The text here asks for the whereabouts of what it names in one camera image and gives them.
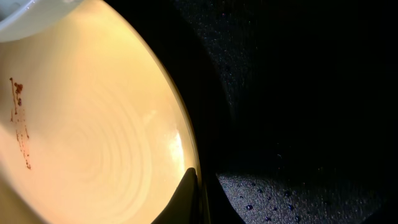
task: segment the round plate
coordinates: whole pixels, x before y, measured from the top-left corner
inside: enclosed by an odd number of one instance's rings
[[[1,44],[0,71],[2,175],[46,222],[150,223],[200,170],[167,72],[103,1]]]

